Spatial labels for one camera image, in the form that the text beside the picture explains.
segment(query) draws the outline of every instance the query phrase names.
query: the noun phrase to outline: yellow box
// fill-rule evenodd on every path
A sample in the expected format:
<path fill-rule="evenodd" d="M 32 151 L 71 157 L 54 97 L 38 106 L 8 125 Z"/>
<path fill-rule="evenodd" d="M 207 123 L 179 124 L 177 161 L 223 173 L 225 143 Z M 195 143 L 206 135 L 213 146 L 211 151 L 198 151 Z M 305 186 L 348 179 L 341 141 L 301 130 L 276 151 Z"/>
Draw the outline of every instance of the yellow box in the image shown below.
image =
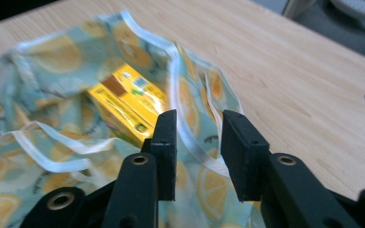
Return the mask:
<path fill-rule="evenodd" d="M 166 111 L 164 93 L 127 64 L 88 93 L 113 136 L 139 147 Z"/>

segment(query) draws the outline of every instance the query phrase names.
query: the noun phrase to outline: wooden table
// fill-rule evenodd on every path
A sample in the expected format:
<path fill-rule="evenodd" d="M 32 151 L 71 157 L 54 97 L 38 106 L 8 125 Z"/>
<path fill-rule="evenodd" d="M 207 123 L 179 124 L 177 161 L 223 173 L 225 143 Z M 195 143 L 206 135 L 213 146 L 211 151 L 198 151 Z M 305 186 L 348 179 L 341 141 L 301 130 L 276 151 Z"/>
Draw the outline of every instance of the wooden table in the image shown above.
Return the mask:
<path fill-rule="evenodd" d="M 0 23 L 0 54 L 124 9 L 220 66 L 272 152 L 351 199 L 365 188 L 365 57 L 250 1 L 62 1 Z"/>

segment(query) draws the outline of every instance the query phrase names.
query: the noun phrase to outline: light wood tabletop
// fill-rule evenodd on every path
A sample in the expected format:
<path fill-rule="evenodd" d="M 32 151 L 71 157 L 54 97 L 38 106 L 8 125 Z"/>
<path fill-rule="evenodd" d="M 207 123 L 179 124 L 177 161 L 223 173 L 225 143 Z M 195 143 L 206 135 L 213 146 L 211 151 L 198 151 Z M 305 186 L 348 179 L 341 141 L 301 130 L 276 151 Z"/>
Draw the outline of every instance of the light wood tabletop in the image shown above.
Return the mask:
<path fill-rule="evenodd" d="M 365 188 L 365 57 L 250 1 L 62 1 L 1 22 L 0 54 L 120 10 L 221 67 L 272 152 L 351 199 Z"/>

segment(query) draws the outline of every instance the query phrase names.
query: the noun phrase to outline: fabric bag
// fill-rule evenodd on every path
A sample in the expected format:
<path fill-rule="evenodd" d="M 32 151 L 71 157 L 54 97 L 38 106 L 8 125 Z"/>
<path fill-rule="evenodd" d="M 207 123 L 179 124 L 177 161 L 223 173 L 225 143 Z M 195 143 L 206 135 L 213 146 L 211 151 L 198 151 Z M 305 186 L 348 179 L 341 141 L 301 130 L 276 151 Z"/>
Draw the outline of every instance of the fabric bag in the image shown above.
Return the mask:
<path fill-rule="evenodd" d="M 224 109 L 240 102 L 216 67 L 140 28 L 127 11 L 25 42 L 0 58 L 0 227 L 18 227 L 46 193 L 86 194 L 114 181 L 140 151 L 111 138 L 86 90 L 128 63 L 178 113 L 176 201 L 160 227 L 263 227 L 257 203 L 239 203 L 221 158 Z"/>

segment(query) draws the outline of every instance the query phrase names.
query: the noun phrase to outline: dark floor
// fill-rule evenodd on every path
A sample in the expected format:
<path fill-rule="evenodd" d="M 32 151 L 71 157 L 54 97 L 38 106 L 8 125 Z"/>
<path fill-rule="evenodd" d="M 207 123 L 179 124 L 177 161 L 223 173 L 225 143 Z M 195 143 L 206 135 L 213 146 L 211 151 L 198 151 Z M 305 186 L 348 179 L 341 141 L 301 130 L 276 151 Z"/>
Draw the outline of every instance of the dark floor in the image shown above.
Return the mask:
<path fill-rule="evenodd" d="M 56 0 L 0 0 L 0 21 Z"/>
<path fill-rule="evenodd" d="M 345 47 L 365 55 L 365 22 L 353 19 L 338 9 L 327 7 L 328 0 L 317 2 L 294 20 Z"/>

